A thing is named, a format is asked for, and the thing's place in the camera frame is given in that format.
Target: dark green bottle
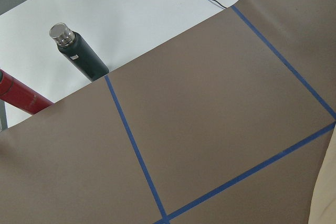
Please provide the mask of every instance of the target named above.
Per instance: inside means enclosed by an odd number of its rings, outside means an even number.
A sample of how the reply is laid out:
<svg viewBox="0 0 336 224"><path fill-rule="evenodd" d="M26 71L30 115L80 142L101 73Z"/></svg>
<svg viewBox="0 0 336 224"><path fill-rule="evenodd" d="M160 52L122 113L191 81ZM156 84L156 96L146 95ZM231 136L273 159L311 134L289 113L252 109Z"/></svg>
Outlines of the dark green bottle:
<svg viewBox="0 0 336 224"><path fill-rule="evenodd" d="M108 67L80 36L66 24L58 23L49 32L58 50L80 70L90 81L95 81L109 73Z"/></svg>

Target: white label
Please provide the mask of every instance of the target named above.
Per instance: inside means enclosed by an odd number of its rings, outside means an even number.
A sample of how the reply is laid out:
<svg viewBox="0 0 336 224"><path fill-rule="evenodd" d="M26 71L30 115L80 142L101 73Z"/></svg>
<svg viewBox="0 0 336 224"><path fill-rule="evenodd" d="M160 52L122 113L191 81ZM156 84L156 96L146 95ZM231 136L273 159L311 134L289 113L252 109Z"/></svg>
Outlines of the white label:
<svg viewBox="0 0 336 224"><path fill-rule="evenodd" d="M70 56L71 60L76 60L78 57L78 55L74 55L74 56Z"/></svg>

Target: bottle cap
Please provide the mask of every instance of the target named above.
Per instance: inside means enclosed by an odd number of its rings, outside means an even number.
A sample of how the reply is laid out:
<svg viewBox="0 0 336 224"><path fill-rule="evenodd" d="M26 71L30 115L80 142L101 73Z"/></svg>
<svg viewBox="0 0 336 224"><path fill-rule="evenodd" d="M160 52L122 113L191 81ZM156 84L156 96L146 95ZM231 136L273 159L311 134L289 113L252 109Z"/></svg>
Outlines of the bottle cap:
<svg viewBox="0 0 336 224"><path fill-rule="evenodd" d="M67 47L73 43L75 34L64 23L57 23L49 32L49 35L53 40L61 47Z"/></svg>

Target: cream colored cloth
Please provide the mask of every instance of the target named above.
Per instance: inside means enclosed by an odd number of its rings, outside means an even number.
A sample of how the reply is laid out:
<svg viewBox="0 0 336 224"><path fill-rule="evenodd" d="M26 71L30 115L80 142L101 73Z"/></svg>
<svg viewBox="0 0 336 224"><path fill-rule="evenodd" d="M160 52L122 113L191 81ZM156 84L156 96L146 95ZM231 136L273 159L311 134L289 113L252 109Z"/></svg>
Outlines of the cream colored cloth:
<svg viewBox="0 0 336 224"><path fill-rule="evenodd" d="M336 132L330 140L310 207L308 224L336 223Z"/></svg>

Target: bottle body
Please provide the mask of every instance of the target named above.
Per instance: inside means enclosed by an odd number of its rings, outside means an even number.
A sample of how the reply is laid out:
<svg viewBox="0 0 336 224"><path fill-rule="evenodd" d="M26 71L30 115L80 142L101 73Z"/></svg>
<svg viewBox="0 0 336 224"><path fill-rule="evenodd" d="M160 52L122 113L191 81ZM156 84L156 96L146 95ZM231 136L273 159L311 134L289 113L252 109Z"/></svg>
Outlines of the bottle body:
<svg viewBox="0 0 336 224"><path fill-rule="evenodd" d="M33 89L24 85L13 76L1 70L0 99L29 113L37 112L49 107L53 103Z"/></svg>
<svg viewBox="0 0 336 224"><path fill-rule="evenodd" d="M95 81L109 73L108 67L102 62L83 37L76 33L73 42L62 47L57 45L58 50L81 71L90 81Z"/></svg>

